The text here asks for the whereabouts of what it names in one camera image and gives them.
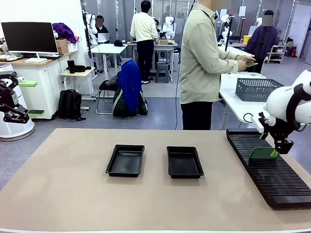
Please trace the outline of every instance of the beige shirt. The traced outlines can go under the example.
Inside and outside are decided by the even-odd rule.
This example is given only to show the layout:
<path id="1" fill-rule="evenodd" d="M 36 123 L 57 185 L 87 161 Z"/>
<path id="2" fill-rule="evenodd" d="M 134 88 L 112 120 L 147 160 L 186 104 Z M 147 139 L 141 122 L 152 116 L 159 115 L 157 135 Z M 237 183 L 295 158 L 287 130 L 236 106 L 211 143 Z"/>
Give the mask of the beige shirt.
<path id="1" fill-rule="evenodd" d="M 135 37 L 137 42 L 157 39 L 155 20 L 144 12 L 135 14 L 132 19 L 130 35 Z"/>
<path id="2" fill-rule="evenodd" d="M 237 54 L 218 48 L 215 13 L 197 3 L 193 6 L 181 46 L 180 103 L 219 100 L 220 74 L 238 72 Z"/>

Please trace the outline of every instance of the black monitor screen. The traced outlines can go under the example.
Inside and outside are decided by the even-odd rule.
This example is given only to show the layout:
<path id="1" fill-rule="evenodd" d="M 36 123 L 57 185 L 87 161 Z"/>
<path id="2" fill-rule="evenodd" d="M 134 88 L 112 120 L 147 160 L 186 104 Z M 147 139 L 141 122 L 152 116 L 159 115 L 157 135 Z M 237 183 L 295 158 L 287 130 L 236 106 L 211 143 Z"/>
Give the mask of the black monitor screen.
<path id="1" fill-rule="evenodd" d="M 1 23 L 9 51 L 58 53 L 51 23 Z"/>

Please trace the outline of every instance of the black cap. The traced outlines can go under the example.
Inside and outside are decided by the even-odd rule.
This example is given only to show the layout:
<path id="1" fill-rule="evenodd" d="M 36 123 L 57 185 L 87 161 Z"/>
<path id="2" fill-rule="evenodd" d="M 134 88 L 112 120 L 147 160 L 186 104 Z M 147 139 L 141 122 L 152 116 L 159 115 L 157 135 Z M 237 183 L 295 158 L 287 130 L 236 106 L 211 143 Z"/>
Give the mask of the black cap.
<path id="1" fill-rule="evenodd" d="M 116 47 L 124 47 L 121 40 L 116 40 L 114 44 Z"/>
<path id="2" fill-rule="evenodd" d="M 264 13 L 265 16 L 273 16 L 274 12 L 272 10 L 266 10 Z"/>

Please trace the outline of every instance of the backpack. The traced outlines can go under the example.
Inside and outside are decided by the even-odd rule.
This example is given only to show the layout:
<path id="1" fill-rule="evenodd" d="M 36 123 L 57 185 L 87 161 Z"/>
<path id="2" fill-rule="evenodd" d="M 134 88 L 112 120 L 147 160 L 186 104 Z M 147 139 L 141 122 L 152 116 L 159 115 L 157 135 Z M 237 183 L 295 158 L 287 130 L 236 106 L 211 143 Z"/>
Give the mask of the backpack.
<path id="1" fill-rule="evenodd" d="M 65 90 L 60 92 L 58 103 L 58 115 L 62 119 L 73 119 L 76 121 L 86 120 L 81 117 L 82 96 L 75 90 Z"/>
<path id="2" fill-rule="evenodd" d="M 148 114 L 147 104 L 148 104 L 147 100 L 145 99 L 142 91 L 140 91 L 138 98 L 138 108 L 134 113 L 131 113 L 126 105 L 122 88 L 119 86 L 113 98 L 112 114 L 114 117 L 123 117 L 125 119 L 129 119 L 139 114 L 147 115 Z"/>

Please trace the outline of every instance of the person in purple jacket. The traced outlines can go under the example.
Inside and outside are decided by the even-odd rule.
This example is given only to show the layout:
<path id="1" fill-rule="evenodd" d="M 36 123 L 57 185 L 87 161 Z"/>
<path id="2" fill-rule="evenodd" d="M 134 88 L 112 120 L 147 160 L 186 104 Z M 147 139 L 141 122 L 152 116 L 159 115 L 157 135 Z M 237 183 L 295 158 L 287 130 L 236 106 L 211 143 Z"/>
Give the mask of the person in purple jacket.
<path id="1" fill-rule="evenodd" d="M 264 14 L 266 16 L 273 16 L 274 12 L 267 10 Z M 256 73 L 261 73 L 261 68 L 265 58 L 267 57 L 267 53 L 276 43 L 276 36 L 277 30 L 275 27 L 259 26 L 256 28 L 254 34 L 249 39 L 244 51 L 255 56 L 256 63 L 258 63 L 255 68 Z"/>

